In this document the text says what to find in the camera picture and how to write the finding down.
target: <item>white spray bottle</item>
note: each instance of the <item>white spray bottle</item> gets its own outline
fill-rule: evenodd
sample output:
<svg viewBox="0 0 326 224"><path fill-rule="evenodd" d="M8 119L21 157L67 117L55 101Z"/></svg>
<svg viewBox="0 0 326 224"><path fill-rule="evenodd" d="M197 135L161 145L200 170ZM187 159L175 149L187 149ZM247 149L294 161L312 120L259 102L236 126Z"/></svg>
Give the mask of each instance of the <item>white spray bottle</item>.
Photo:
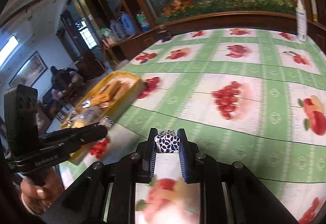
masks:
<svg viewBox="0 0 326 224"><path fill-rule="evenodd" d="M298 0L297 13L297 35L301 42L307 41L307 13L301 0Z"/></svg>

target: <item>framed picture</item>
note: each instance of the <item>framed picture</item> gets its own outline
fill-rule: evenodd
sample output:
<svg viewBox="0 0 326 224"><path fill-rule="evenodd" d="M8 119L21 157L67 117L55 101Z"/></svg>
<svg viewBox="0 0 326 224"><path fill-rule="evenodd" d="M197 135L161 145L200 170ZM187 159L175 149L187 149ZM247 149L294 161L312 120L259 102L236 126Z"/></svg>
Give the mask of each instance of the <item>framed picture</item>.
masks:
<svg viewBox="0 0 326 224"><path fill-rule="evenodd" d="M15 74L15 76L10 81L9 85L10 87L14 87L18 84L23 84L31 87L47 69L48 67L46 67L40 54L35 51L35 53L24 63L24 65Z"/></svg>

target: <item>metal screw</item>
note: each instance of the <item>metal screw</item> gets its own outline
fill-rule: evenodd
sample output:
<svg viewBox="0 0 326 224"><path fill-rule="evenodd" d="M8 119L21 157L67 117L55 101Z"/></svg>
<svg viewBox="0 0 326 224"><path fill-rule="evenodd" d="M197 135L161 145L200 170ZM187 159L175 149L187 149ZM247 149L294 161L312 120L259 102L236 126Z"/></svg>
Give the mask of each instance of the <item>metal screw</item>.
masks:
<svg viewBox="0 0 326 224"><path fill-rule="evenodd" d="M140 155L137 152L133 152L132 154L130 154L130 158L132 158L133 160L137 160L139 159Z"/></svg>
<svg viewBox="0 0 326 224"><path fill-rule="evenodd" d="M239 162L239 161L236 161L233 163L233 166L237 169L242 169L243 168L243 163L242 162Z"/></svg>
<svg viewBox="0 0 326 224"><path fill-rule="evenodd" d="M196 153L196 157L201 160L206 157L206 154L203 152L198 152L198 153Z"/></svg>
<svg viewBox="0 0 326 224"><path fill-rule="evenodd" d="M101 162L99 162L99 161L94 162L94 163L92 164L92 167L93 167L94 170L101 169L102 166L103 166L103 163L101 163Z"/></svg>

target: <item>fluorescent light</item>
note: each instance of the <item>fluorescent light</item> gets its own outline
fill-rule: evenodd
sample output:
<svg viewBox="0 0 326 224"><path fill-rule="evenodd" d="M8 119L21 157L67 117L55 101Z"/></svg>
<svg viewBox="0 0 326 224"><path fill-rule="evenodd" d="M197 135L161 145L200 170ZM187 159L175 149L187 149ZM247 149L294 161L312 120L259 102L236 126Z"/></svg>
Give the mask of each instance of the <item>fluorescent light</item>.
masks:
<svg viewBox="0 0 326 224"><path fill-rule="evenodd" d="M7 44L4 45L3 49L0 50L0 67L17 45L17 39L15 38L15 36L12 36L7 42Z"/></svg>

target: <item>yellow tray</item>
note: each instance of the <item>yellow tray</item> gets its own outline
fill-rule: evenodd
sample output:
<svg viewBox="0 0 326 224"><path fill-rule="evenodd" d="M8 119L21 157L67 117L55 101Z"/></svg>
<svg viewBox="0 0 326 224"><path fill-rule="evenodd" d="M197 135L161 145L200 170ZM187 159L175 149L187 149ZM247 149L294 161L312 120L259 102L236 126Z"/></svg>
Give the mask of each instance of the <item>yellow tray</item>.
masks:
<svg viewBox="0 0 326 224"><path fill-rule="evenodd" d="M135 83L131 86L131 88L121 97L119 98L111 107L107 108L98 118L98 120L94 121L98 122L102 117L107 115L113 121L116 121L118 117L125 111L125 109L133 103L133 101L138 97L138 95L144 91L145 84L141 80L139 76L133 75L126 71L114 71L110 73L108 76L104 77L101 81L97 83L84 97L79 101L76 105L75 109L77 112L81 110L81 104L89 97L93 97L103 86L107 85L107 83L113 78L130 78L135 80ZM67 120L63 122L61 125L61 129L67 128ZM71 154L71 159L69 162L73 162L74 164L80 163L80 161L84 158L86 153L92 147L92 144L87 144L82 146L78 151Z"/></svg>

